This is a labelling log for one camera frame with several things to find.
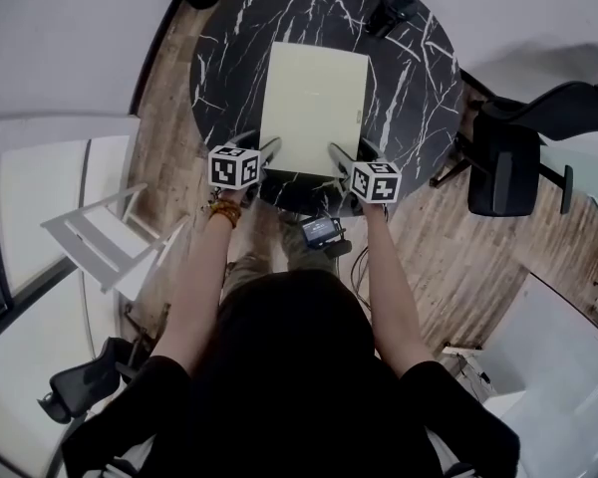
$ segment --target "round table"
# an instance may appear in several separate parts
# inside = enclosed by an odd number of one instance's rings
[[[421,2],[419,14],[385,39],[363,24],[379,0],[225,0],[193,53],[192,110],[208,148],[260,129],[274,41],[336,48],[369,58],[361,136],[401,169],[400,198],[443,165],[460,122],[462,82],[453,47]],[[268,170],[259,196],[293,212],[352,214],[331,177]]]

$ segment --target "floor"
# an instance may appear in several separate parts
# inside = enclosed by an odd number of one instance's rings
[[[176,273],[201,229],[207,203],[206,150],[190,109],[188,72],[193,49],[212,13],[183,3],[157,54],[142,100],[142,124],[131,168],[130,185],[147,182],[139,214],[161,229],[181,214],[193,223],[136,301],[136,316],[150,328],[171,299]],[[467,98],[478,97],[473,90]],[[470,135],[471,116],[463,131]],[[534,214],[491,219],[467,211],[468,173],[443,189],[427,186],[397,208],[391,230],[417,299],[426,341],[435,352],[445,342],[481,345],[531,271],[581,312],[598,306],[598,210],[586,195],[575,193],[571,211],[560,216],[560,192],[542,182]],[[251,241],[270,234],[255,224],[254,211],[242,218],[231,243],[234,260]],[[344,221],[354,250],[341,259],[340,277],[350,286],[350,268],[366,244],[363,218]],[[277,246],[276,270],[284,267]],[[367,296],[367,277],[360,291]]]

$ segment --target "black shirt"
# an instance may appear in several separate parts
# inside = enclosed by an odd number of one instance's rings
[[[140,476],[441,477],[425,427],[483,478],[515,476],[518,437],[504,423],[435,361],[396,377],[352,293],[329,273],[294,271],[233,292],[192,378],[150,358],[63,453],[82,476],[156,434]]]

